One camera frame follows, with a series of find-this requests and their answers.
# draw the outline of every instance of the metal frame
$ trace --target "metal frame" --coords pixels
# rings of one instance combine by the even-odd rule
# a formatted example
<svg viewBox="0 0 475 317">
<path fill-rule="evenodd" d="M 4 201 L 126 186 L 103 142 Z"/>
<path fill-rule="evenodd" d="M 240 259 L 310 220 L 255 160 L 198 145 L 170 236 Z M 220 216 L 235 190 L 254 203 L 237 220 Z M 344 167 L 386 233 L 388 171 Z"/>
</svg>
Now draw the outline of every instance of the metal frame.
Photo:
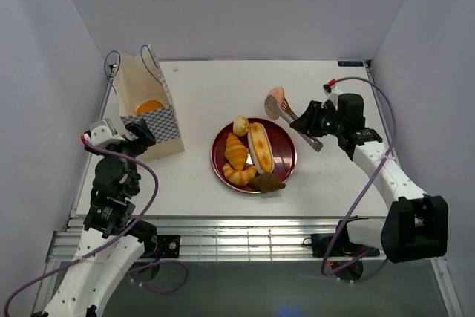
<svg viewBox="0 0 475 317">
<path fill-rule="evenodd" d="M 369 80 L 373 81 L 370 66 L 365 62 Z M 99 118 L 104 114 L 111 86 L 105 93 Z M 381 110 L 381 103 L 373 90 L 379 115 L 383 122 L 385 134 L 390 140 L 387 122 Z M 89 155 L 82 174 L 84 183 L 87 167 L 91 160 Z M 63 261 L 71 261 L 79 243 L 83 219 L 76 214 L 80 190 L 76 195 L 71 219 L 63 232 L 55 233 L 47 257 L 45 272 L 58 267 Z M 339 219 L 334 218 L 276 218 L 276 219 L 197 219 L 197 218 L 152 218 L 147 219 L 157 226 L 160 234 L 178 234 L 181 238 L 180 260 L 193 262 L 225 261 L 321 261 L 312 257 L 312 249 L 304 246 L 304 239 L 310 234 L 332 234 Z M 381 255 L 366 260 L 384 260 Z M 332 258 L 333 261 L 347 260 Z M 447 271 L 444 259 L 433 259 L 432 265 L 436 280 L 449 316 L 462 316 L 455 290 Z M 36 298 L 34 310 L 42 310 L 53 294 L 56 276 L 42 282 Z"/>
</svg>

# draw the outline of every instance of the gray wall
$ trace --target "gray wall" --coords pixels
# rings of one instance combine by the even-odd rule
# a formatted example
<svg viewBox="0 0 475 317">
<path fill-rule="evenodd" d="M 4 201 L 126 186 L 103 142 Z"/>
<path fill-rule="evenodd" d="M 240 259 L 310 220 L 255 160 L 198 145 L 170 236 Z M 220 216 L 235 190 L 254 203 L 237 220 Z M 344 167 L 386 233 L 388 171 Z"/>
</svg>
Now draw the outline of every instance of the gray wall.
<svg viewBox="0 0 475 317">
<path fill-rule="evenodd" d="M 373 58 L 404 0 L 73 0 L 101 53 L 161 59 Z"/>
<path fill-rule="evenodd" d="M 71 0 L 0 0 L 0 305 L 44 269 L 105 90 L 102 58 Z M 28 316 L 36 289 L 15 301 Z"/>
<path fill-rule="evenodd" d="M 407 173 L 450 207 L 448 267 L 475 316 L 475 0 L 406 0 L 374 59 Z"/>
</svg>

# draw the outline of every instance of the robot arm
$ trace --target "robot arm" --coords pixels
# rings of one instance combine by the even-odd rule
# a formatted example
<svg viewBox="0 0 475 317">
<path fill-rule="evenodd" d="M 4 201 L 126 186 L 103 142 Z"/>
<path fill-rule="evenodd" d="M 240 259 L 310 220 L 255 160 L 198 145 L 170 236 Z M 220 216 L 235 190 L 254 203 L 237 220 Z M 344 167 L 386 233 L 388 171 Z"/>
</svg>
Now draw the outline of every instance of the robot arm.
<svg viewBox="0 0 475 317">
<path fill-rule="evenodd" d="M 145 120 L 125 126 L 137 137 L 117 135 L 109 119 L 91 125 L 85 140 L 94 146 L 136 157 L 155 144 Z M 91 190 L 91 207 L 73 260 L 100 248 L 129 225 L 135 205 L 130 199 L 139 193 L 140 175 L 135 163 L 114 156 L 101 159 Z M 51 302 L 34 317 L 97 317 L 131 265 L 157 248 L 155 226 L 138 221 L 115 244 L 68 269 Z"/>
<path fill-rule="evenodd" d="M 334 82 L 324 86 L 325 102 L 312 101 L 291 128 L 308 137 L 331 134 L 368 177 L 386 158 L 373 185 L 389 212 L 386 218 L 352 218 L 338 243 L 383 249 L 393 263 L 431 258 L 447 251 L 448 205 L 413 183 L 390 157 L 376 131 L 365 126 L 364 102 L 358 94 L 343 94 Z"/>
</svg>

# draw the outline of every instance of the table surface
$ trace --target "table surface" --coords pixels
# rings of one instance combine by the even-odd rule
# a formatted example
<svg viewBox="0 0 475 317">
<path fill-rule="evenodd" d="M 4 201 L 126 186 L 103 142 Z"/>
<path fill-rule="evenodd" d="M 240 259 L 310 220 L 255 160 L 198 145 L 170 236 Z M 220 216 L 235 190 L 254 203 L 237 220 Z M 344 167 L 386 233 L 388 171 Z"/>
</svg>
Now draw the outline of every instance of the table surface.
<svg viewBox="0 0 475 317">
<path fill-rule="evenodd" d="M 215 175 L 210 149 L 217 133 L 237 114 L 266 118 L 263 101 L 277 85 L 299 115 L 311 99 L 322 100 L 322 85 L 333 78 L 361 76 L 365 68 L 341 68 L 336 61 L 210 61 L 161 62 L 173 96 L 186 151 L 148 161 L 160 180 L 157 199 L 146 217 L 341 217 L 367 182 L 367 176 L 338 147 L 336 138 L 324 137 L 324 148 L 313 151 L 282 119 L 293 139 L 298 160 L 284 190 L 267 195 L 236 192 Z M 383 123 L 371 87 L 363 82 L 341 83 L 344 92 L 361 94 L 367 126 L 384 138 Z M 104 117 L 111 118 L 120 134 L 119 104 L 111 91 Z M 92 156 L 76 213 L 89 209 L 94 168 L 101 157 Z M 141 192 L 133 198 L 138 214 L 153 191 L 153 180 L 142 168 Z M 372 187 L 355 211 L 356 215 L 382 216 L 387 208 Z"/>
</svg>

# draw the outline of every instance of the plate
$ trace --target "plate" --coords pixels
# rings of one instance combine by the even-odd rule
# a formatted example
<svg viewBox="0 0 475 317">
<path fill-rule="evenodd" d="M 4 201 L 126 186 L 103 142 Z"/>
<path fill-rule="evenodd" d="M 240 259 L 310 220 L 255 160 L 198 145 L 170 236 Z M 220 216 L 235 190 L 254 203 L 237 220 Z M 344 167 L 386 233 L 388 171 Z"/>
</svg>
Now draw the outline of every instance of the plate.
<svg viewBox="0 0 475 317">
<path fill-rule="evenodd" d="M 279 125 L 261 118 L 248 118 L 250 123 L 259 122 L 264 125 L 267 136 L 269 137 L 270 145 L 272 147 L 272 154 L 274 157 L 274 171 L 275 176 L 279 177 L 282 182 L 285 182 L 292 172 L 294 171 L 295 164 L 297 163 L 297 151 L 295 145 L 288 133 L 283 130 Z M 223 173 L 223 166 L 228 162 L 224 157 L 224 151 L 226 150 L 226 140 L 228 134 L 232 133 L 232 124 L 230 123 L 220 131 L 220 133 L 214 139 L 213 146 L 211 148 L 211 162 L 216 175 L 229 187 L 239 192 L 244 193 L 262 193 L 250 186 L 239 187 L 233 183 L 230 183 Z M 239 137 L 239 140 L 249 148 L 247 142 L 247 135 Z M 251 155 L 247 154 L 246 166 L 247 170 L 252 165 Z"/>
</svg>

